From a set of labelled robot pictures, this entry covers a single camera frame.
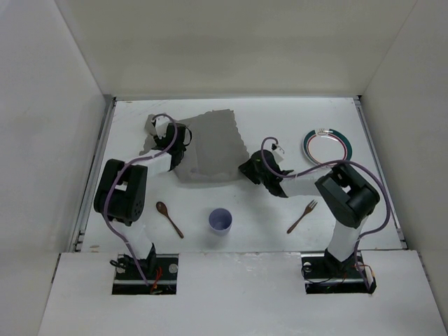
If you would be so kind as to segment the right aluminium table rail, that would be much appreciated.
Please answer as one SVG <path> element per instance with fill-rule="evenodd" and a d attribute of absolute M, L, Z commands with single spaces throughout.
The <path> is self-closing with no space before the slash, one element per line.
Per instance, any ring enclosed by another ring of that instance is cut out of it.
<path fill-rule="evenodd" d="M 365 113 L 364 113 L 364 110 L 363 110 L 363 105 L 362 105 L 361 98 L 362 97 L 360 95 L 356 96 L 353 99 L 354 100 L 354 104 L 355 104 L 356 109 L 358 111 L 358 116 L 359 116 L 361 124 L 363 126 L 364 133 L 365 133 L 365 135 L 367 137 L 367 141 L 368 141 L 368 144 L 369 144 L 369 147 L 370 147 L 370 151 L 371 151 L 371 154 L 372 154 L 373 159 L 374 159 L 374 164 L 375 164 L 377 173 L 379 174 L 379 180 L 383 183 L 383 185 L 384 185 L 384 187 L 386 189 L 386 194 L 388 196 L 388 199 L 389 199 L 389 202 L 390 202 L 390 205 L 391 205 L 391 220 L 393 221 L 393 224 L 395 226 L 395 231 L 397 232 L 397 235 L 398 235 L 398 238 L 400 240 L 402 249 L 407 250 L 409 247 L 408 247 L 408 244 L 406 242 L 406 238 L 404 236 L 403 229 L 401 228 L 400 221 L 397 218 L 396 209 L 394 207 L 393 200 L 391 198 L 391 194 L 389 192 L 389 189 L 388 189 L 388 186 L 387 186 L 387 182 L 386 182 L 386 179 L 385 179 L 385 175 L 384 175 L 384 172 L 383 172 L 383 169 L 382 169 L 382 165 L 381 165 L 381 162 L 379 160 L 379 156 L 377 154 L 377 151 L 376 151 L 376 148 L 375 148 L 375 144 L 374 144 L 374 141 L 373 141 L 370 129 L 368 127 L 368 123 L 367 123 L 367 119 L 365 117 Z"/>

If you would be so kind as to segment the white plate green red rim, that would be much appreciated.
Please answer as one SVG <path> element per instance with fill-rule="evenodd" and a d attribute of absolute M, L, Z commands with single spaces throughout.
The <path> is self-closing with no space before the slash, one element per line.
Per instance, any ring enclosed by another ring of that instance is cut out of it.
<path fill-rule="evenodd" d="M 350 160 L 353 148 L 350 141 L 336 129 L 314 129 L 302 141 L 305 157 L 314 165 L 333 160 Z"/>

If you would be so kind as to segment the aluminium table rail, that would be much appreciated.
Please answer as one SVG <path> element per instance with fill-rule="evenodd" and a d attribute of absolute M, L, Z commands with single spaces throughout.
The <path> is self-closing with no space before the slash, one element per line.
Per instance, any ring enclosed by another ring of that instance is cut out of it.
<path fill-rule="evenodd" d="M 81 240 L 85 235 L 90 210 L 93 204 L 93 199 L 95 197 L 96 183 L 101 171 L 101 164 L 104 157 L 104 151 L 106 149 L 106 142 L 109 137 L 109 131 L 113 121 L 113 115 L 116 106 L 116 97 L 111 94 L 105 94 L 104 101 L 106 105 L 99 128 L 99 133 L 96 138 L 94 153 L 90 163 L 89 174 L 87 176 L 85 189 L 83 191 L 83 197 L 80 203 L 78 215 L 73 224 L 73 230 L 71 231 L 71 237 L 68 241 L 66 252 L 79 252 L 81 250 L 79 245 L 81 244 Z"/>
<path fill-rule="evenodd" d="M 374 141 L 373 141 L 370 129 L 368 127 L 368 123 L 367 123 L 367 119 L 365 117 L 365 113 L 364 113 L 364 110 L 363 110 L 363 105 L 362 105 L 361 98 L 362 97 L 360 95 L 356 96 L 353 99 L 354 100 L 354 104 L 355 104 L 356 109 L 358 111 L 358 116 L 359 116 L 361 124 L 363 126 L 364 133 L 365 133 L 365 135 L 367 137 L 367 141 L 368 141 L 368 144 L 369 144 L 369 147 L 370 147 L 370 151 L 371 151 L 371 154 L 372 154 L 373 159 L 374 159 L 374 164 L 375 164 L 377 173 L 379 174 L 379 180 L 383 183 L 383 185 L 384 185 L 384 187 L 386 189 L 386 194 L 388 196 L 388 199 L 389 199 L 389 202 L 390 202 L 390 205 L 391 205 L 391 220 L 393 221 L 393 224 L 395 226 L 395 231 L 397 232 L 397 235 L 398 235 L 398 238 L 400 240 L 402 249 L 407 250 L 409 247 L 408 247 L 408 244 L 406 242 L 406 238 L 404 236 L 403 229 L 401 228 L 400 221 L 397 218 L 396 209 L 394 207 L 393 200 L 391 198 L 391 194 L 389 192 L 389 189 L 388 189 L 388 186 L 387 186 L 387 182 L 386 182 L 386 179 L 385 179 L 385 175 L 384 175 L 384 172 L 383 172 L 383 169 L 382 169 L 382 165 L 381 165 L 381 162 L 379 160 L 379 156 L 377 154 L 377 151 L 376 151 L 376 148 L 375 148 L 375 144 L 374 144 Z"/>

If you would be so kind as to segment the brown wooden fork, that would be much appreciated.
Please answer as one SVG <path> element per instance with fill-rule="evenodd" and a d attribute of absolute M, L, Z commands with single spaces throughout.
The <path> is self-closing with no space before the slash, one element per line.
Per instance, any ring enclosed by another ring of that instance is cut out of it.
<path fill-rule="evenodd" d="M 308 205 L 305 207 L 302 215 L 287 229 L 286 233 L 289 235 L 294 229 L 298 226 L 300 221 L 308 214 L 310 214 L 317 205 L 317 201 L 313 199 Z"/>

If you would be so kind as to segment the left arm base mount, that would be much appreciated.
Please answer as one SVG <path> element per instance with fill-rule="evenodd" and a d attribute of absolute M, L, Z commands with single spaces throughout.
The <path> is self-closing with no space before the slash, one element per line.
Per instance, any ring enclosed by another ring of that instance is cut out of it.
<path fill-rule="evenodd" d="M 148 285 L 127 255 L 119 255 L 109 264 L 115 268 L 113 295 L 175 295 L 179 270 L 178 254 L 157 254 L 153 269 L 141 267 Z"/>

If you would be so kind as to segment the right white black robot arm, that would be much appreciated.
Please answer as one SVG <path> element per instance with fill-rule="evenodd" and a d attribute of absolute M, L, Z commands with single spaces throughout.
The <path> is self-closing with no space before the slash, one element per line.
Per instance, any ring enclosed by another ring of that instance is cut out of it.
<path fill-rule="evenodd" d="M 383 228 L 362 232 L 364 222 L 373 213 L 380 196 L 386 194 L 384 186 L 371 171 L 357 162 L 334 160 L 294 174 L 281 170 L 268 150 L 255 152 L 238 170 L 252 183 L 264 185 L 276 197 L 322 197 L 335 218 L 332 238 L 324 252 L 327 267 L 334 273 L 349 266 L 360 268 L 357 258 L 359 241 Z"/>

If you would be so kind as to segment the left aluminium table rail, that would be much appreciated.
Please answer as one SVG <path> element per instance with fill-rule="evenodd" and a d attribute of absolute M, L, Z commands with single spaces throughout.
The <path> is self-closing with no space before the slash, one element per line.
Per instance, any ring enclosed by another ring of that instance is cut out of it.
<path fill-rule="evenodd" d="M 81 240 L 85 235 L 90 210 L 93 204 L 93 199 L 95 197 L 96 183 L 101 171 L 101 164 L 104 157 L 104 151 L 106 149 L 106 142 L 109 137 L 109 131 L 113 121 L 113 115 L 116 106 L 116 97 L 111 94 L 105 94 L 104 101 L 106 105 L 99 128 L 99 133 L 96 138 L 94 153 L 90 163 L 89 174 L 87 176 L 85 189 L 83 191 L 83 197 L 80 203 L 78 215 L 73 224 L 73 230 L 71 231 L 71 237 L 68 241 L 66 252 L 79 252 L 81 250 L 79 245 L 81 244 Z"/>

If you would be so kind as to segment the lilac plastic cup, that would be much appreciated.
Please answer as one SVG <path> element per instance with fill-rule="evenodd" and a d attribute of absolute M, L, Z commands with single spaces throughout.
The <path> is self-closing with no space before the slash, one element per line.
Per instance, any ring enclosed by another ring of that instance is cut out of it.
<path fill-rule="evenodd" d="M 226 235 L 232 227 L 232 214 L 227 209 L 214 209 L 209 214 L 209 227 L 217 235 Z"/>

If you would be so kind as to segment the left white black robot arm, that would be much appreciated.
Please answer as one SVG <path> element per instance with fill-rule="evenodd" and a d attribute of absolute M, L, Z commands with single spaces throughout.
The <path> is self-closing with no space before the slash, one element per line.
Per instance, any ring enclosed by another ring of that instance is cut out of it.
<path fill-rule="evenodd" d="M 101 214 L 107 228 L 128 251 L 118 266 L 133 268 L 143 278 L 154 273 L 156 267 L 155 246 L 144 226 L 136 224 L 144 211 L 147 180 L 179 166 L 193 134 L 182 123 L 168 122 L 162 136 L 153 130 L 149 137 L 152 144 L 147 153 L 129 162 L 106 162 L 93 203 L 95 212 Z"/>

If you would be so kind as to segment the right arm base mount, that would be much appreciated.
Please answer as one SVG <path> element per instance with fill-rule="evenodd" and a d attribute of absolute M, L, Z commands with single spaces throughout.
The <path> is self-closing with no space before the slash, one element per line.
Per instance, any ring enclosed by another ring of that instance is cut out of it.
<path fill-rule="evenodd" d="M 364 263 L 361 252 L 358 262 L 353 256 L 339 263 L 325 253 L 301 255 L 301 274 L 306 294 L 354 294 L 371 295 L 377 289 L 375 273 Z"/>

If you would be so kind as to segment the brown wooden spoon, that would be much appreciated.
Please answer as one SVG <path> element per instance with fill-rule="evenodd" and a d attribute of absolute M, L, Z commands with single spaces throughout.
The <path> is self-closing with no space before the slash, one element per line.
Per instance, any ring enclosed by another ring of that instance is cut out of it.
<path fill-rule="evenodd" d="M 156 209 L 160 214 L 162 214 L 171 223 L 171 225 L 172 225 L 173 229 L 176 231 L 177 235 L 181 239 L 183 239 L 184 235 L 183 235 L 182 231 L 178 228 L 178 226 L 174 223 L 174 221 L 171 219 L 171 217 L 169 216 L 169 212 L 168 212 L 166 204 L 164 202 L 159 201 L 156 203 Z"/>

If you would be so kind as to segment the grey cloth placemat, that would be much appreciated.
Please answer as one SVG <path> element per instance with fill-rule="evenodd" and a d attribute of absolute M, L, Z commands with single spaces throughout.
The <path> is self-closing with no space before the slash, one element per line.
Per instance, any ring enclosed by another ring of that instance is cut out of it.
<path fill-rule="evenodd" d="M 249 159 L 234 111 L 208 111 L 173 123 L 186 125 L 192 140 L 179 166 L 171 168 L 182 183 L 227 183 L 240 178 L 238 166 Z M 145 139 L 140 155 L 155 150 L 153 136 Z"/>

